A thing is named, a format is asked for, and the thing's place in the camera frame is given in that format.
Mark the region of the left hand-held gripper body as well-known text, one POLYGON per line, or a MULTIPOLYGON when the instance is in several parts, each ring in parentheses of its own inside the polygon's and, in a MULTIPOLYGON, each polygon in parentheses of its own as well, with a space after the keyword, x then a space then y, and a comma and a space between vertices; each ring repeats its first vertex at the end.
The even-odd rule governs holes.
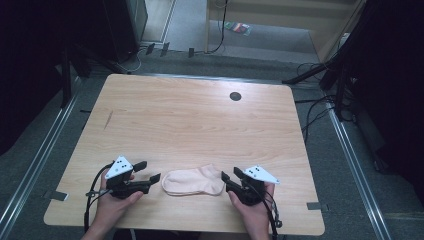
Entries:
POLYGON ((116 198, 125 199, 132 195, 135 190, 130 183, 133 173, 133 165, 120 155, 105 174, 106 189, 116 198))

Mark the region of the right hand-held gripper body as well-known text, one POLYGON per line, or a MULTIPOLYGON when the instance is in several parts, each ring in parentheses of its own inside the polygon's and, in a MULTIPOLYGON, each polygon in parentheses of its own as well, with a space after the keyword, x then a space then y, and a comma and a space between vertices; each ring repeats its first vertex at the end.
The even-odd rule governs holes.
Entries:
POLYGON ((230 179, 229 191, 233 191, 245 205, 257 205, 265 198, 265 183, 279 184, 280 181, 260 165, 242 170, 247 177, 240 184, 230 179))

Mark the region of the person's left hand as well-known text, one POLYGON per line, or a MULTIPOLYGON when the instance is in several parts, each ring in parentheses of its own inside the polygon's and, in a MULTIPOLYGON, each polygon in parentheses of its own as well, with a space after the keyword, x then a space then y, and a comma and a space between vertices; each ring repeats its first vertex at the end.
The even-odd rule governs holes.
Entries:
POLYGON ((143 193, 140 191, 136 191, 125 199, 115 198, 110 193, 101 196, 89 230, 95 231, 97 235, 107 233, 142 196, 143 193))

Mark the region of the person's right hand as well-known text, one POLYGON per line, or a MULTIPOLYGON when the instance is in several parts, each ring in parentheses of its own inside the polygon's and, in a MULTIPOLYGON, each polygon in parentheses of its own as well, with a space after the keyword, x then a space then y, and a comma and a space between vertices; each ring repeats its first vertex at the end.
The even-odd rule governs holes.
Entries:
POLYGON ((228 191, 232 205, 239 211, 247 232, 251 235, 268 234, 269 218, 268 211, 263 203, 247 206, 243 204, 233 191, 228 191))

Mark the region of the person's legs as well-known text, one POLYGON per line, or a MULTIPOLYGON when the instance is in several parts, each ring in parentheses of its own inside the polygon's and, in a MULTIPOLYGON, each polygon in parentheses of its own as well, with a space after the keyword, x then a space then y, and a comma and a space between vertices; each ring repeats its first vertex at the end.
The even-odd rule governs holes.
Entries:
POLYGON ((113 240, 250 240, 247 233, 118 229, 113 240))

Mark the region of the grey tape strip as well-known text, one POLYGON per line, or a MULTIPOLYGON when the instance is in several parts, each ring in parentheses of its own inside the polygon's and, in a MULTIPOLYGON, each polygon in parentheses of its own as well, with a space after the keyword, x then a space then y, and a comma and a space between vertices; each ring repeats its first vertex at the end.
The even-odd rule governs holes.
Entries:
POLYGON ((322 204, 320 202, 307 202, 306 205, 308 210, 321 210, 322 212, 329 211, 328 204, 322 204))
POLYGON ((68 194, 63 192, 48 190, 42 195, 42 197, 46 199, 50 199, 50 200, 66 201, 68 198, 68 194))

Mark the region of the black metal stand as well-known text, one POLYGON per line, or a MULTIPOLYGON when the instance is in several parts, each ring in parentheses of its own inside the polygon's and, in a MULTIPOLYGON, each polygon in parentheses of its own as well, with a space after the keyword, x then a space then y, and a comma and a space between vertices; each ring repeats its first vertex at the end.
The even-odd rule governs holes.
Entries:
POLYGON ((100 65, 103 65, 113 73, 124 73, 124 70, 121 67, 113 65, 94 51, 78 44, 66 45, 61 52, 61 59, 62 108, 70 102, 72 96, 71 67, 74 67, 78 76, 89 77, 90 66, 87 60, 91 59, 100 65))

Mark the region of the black tripod stand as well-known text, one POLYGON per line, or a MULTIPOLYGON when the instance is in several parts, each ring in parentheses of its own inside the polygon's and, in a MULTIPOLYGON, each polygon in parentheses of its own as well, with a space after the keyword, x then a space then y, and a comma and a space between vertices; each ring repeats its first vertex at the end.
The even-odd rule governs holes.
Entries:
POLYGON ((340 121, 344 121, 342 115, 343 99, 345 86, 348 80, 348 75, 351 70, 349 63, 349 53, 355 42, 354 33, 350 33, 347 37, 341 38, 342 44, 330 56, 330 59, 324 63, 318 64, 316 67, 300 74, 292 79, 283 80, 283 84, 294 85, 300 83, 318 73, 325 72, 324 76, 319 81, 319 86, 322 90, 330 90, 336 84, 336 96, 334 100, 335 114, 340 121))

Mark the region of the black cabinet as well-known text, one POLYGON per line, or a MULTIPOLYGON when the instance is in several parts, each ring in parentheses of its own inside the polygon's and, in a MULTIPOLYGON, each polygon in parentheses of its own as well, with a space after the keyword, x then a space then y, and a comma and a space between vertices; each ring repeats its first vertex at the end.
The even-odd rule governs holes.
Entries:
POLYGON ((140 46, 148 20, 145 0, 103 0, 111 58, 124 62, 140 46))

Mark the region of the colourful packet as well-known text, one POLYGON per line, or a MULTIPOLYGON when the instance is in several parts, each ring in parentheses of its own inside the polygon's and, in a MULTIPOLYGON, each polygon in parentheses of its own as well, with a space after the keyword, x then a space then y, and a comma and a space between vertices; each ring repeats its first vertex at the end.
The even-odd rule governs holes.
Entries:
POLYGON ((239 22, 225 22, 224 28, 244 36, 249 36, 251 32, 251 27, 249 25, 239 22))

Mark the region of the dark curtain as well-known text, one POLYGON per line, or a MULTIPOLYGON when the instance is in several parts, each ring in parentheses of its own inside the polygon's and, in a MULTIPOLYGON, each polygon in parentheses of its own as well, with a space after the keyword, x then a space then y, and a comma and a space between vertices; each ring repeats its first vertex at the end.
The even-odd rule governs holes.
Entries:
POLYGON ((383 138, 377 155, 424 205, 424 0, 367 0, 353 93, 383 138))
POLYGON ((94 0, 0 0, 0 156, 66 87, 56 67, 90 68, 79 49, 94 0))

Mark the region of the beige wooden partition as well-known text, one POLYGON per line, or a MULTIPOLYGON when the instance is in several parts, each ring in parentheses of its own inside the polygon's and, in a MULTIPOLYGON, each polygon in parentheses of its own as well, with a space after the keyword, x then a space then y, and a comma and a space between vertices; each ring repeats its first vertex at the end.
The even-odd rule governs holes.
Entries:
POLYGON ((367 0, 206 0, 204 51, 211 20, 305 29, 320 62, 331 58, 342 35, 353 30, 367 0))

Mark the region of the aluminium floor rail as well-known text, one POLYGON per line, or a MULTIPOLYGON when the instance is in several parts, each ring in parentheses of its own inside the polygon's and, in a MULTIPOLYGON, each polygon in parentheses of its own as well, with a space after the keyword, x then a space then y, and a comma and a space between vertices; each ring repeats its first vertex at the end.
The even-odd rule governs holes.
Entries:
POLYGON ((326 108, 377 240, 393 240, 345 126, 336 116, 335 105, 327 103, 326 108))
POLYGON ((20 184, 16 191, 7 202, 5 209, 0 217, 0 240, 5 240, 11 232, 30 192, 32 191, 41 171, 43 170, 48 157, 56 144, 59 135, 67 122, 76 100, 79 96, 81 87, 85 80, 76 77, 71 81, 71 87, 74 92, 71 94, 69 102, 59 110, 54 122, 49 128, 36 154, 32 158, 25 174, 20 178, 20 184))

